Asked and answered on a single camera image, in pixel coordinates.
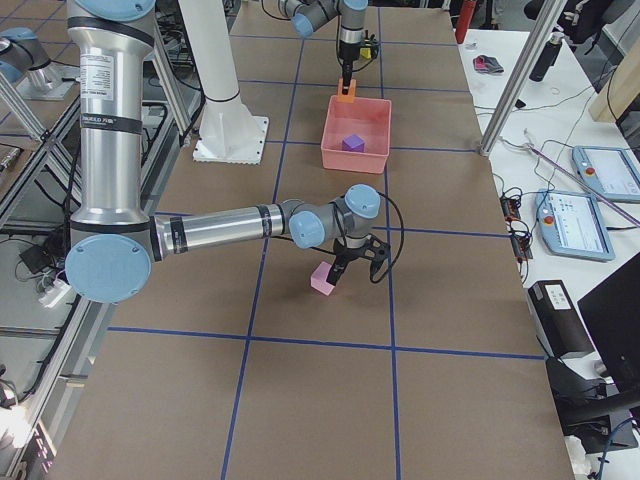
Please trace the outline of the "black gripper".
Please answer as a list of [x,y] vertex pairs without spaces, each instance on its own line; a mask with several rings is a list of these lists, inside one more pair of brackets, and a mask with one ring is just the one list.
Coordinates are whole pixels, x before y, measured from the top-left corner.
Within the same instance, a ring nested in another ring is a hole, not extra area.
[[342,61],[342,87],[341,93],[348,95],[352,79],[352,63],[360,58],[361,43],[349,43],[339,41],[339,58]]
[[327,274],[327,282],[336,286],[341,276],[347,268],[347,263],[363,258],[366,260],[373,259],[373,253],[370,251],[371,241],[368,238],[358,239],[355,244],[347,242],[344,244],[340,239],[333,242],[333,254],[335,260]]

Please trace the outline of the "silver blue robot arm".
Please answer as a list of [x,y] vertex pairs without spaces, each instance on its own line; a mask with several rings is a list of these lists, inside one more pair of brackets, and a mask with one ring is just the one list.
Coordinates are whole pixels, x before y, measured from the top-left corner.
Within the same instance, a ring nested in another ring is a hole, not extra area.
[[[367,1],[293,1],[301,36],[341,16],[340,48],[358,52]],[[141,207],[143,62],[156,45],[156,1],[68,1],[67,29],[80,49],[81,201],[70,220],[67,280],[81,296],[119,303],[146,285],[152,261],[197,248],[289,235],[298,248],[334,241],[326,281],[336,285],[356,259],[370,281],[390,257],[371,233],[382,194],[356,184],[324,205],[286,200],[201,216],[152,218]],[[204,109],[201,161],[259,163],[269,120],[241,100],[223,1],[179,1]],[[355,61],[343,55],[343,64]]]
[[310,38],[314,32],[337,18],[337,58],[341,65],[342,95],[350,95],[355,81],[352,79],[354,63],[360,57],[364,42],[365,17],[368,2],[364,0],[344,1],[295,1],[277,2],[279,12],[291,21],[302,38]]

